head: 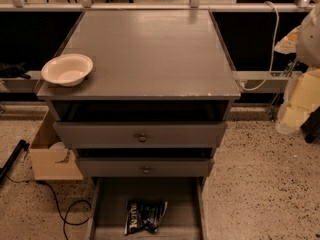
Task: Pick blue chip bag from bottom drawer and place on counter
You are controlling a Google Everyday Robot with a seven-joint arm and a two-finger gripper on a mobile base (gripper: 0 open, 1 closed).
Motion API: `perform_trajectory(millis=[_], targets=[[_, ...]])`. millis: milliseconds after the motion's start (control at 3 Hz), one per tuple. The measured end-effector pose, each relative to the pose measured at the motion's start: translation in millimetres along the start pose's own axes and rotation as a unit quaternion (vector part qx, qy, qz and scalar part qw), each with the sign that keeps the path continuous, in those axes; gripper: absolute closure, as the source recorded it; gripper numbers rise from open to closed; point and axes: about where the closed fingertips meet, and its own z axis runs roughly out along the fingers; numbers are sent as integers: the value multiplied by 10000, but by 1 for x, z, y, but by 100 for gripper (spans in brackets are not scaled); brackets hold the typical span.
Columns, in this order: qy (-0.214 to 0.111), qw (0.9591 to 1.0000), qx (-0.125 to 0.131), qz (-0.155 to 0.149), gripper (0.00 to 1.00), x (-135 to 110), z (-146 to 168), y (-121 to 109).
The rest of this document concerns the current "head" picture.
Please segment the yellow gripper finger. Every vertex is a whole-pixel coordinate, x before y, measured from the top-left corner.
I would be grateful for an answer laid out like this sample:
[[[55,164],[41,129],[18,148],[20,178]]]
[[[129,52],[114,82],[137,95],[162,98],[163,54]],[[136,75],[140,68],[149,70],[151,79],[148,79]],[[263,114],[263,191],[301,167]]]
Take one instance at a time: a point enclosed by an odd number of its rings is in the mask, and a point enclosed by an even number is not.
[[[309,67],[305,73],[294,73],[287,83],[275,129],[281,134],[292,134],[319,107],[320,69]]]
[[[298,34],[300,31],[300,26],[292,29],[285,37],[275,45],[274,50],[281,54],[290,54],[296,52],[296,42],[298,39]]]

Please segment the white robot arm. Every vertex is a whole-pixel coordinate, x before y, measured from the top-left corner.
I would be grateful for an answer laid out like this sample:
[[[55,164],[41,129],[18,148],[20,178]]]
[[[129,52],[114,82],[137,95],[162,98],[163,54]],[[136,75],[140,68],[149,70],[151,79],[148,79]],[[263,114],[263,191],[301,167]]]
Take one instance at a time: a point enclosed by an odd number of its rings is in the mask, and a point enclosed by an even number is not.
[[[308,66],[300,77],[292,77],[286,86],[284,102],[276,121],[282,134],[298,131],[320,107],[320,6],[314,7],[302,23],[275,46],[282,54],[295,53],[298,62]]]

